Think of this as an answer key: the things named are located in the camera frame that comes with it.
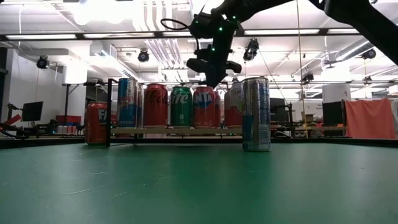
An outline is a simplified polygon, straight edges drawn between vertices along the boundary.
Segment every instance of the computer monitor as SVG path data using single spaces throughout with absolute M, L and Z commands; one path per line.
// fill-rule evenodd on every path
M 42 119 L 43 101 L 25 103 L 22 109 L 22 121 L 40 121 Z
M 286 111 L 285 99 L 282 98 L 270 98 L 269 99 L 271 109 L 271 121 L 288 121 L 288 113 Z

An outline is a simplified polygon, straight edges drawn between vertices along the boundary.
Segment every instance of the silver can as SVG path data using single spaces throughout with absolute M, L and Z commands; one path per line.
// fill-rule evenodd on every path
M 270 151 L 271 111 L 268 79 L 247 78 L 243 83 L 243 149 Z

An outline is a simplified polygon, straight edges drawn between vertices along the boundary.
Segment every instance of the black cable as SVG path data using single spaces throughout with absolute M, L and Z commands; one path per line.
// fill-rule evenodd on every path
M 164 22 L 167 22 L 167 21 L 175 22 L 176 24 L 180 24 L 180 25 L 183 26 L 183 27 L 181 27 L 181 28 L 169 27 L 168 25 L 166 25 L 166 24 L 164 23 Z M 175 20 L 175 19 L 168 19 L 168 18 L 166 18 L 166 19 L 161 19 L 161 20 L 160 20 L 160 23 L 161 23 L 165 28 L 168 28 L 168 29 L 170 29 L 170 30 L 185 30 L 185 29 L 188 29 L 188 30 L 192 33 L 191 28 L 189 28 L 188 25 L 186 25 L 185 23 L 180 22 L 180 21 L 178 21 L 178 20 Z M 199 40 L 198 40 L 195 36 L 194 36 L 194 38 L 195 38 L 195 40 L 196 40 L 196 42 L 197 42 L 197 50 L 199 50 L 199 49 L 200 49 L 200 48 L 199 48 Z

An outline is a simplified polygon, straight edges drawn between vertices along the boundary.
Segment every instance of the red can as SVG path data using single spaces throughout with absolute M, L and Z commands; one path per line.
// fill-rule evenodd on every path
M 193 93 L 193 127 L 214 128 L 216 123 L 216 95 L 212 87 L 198 87 Z
M 232 88 L 229 90 L 229 102 L 231 117 L 231 123 L 229 128 L 241 128 L 242 127 L 242 112 L 243 112 L 243 86 L 242 82 L 235 82 L 232 84 Z
M 164 128 L 167 126 L 167 90 L 164 85 L 150 84 L 145 90 L 144 127 Z
M 106 143 L 106 109 L 103 102 L 89 103 L 86 110 L 86 143 Z
M 224 125 L 231 126 L 231 97 L 229 90 L 224 95 Z
M 214 94 L 216 96 L 216 122 L 214 123 L 214 127 L 218 128 L 221 122 L 221 97 L 217 91 Z

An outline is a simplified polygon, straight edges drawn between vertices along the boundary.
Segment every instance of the blue can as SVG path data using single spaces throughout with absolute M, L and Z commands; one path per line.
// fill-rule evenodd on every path
M 119 79 L 118 127 L 136 128 L 138 110 L 138 82 L 133 78 Z
M 243 84 L 242 137 L 245 151 L 270 151 L 271 110 L 268 79 L 247 78 Z

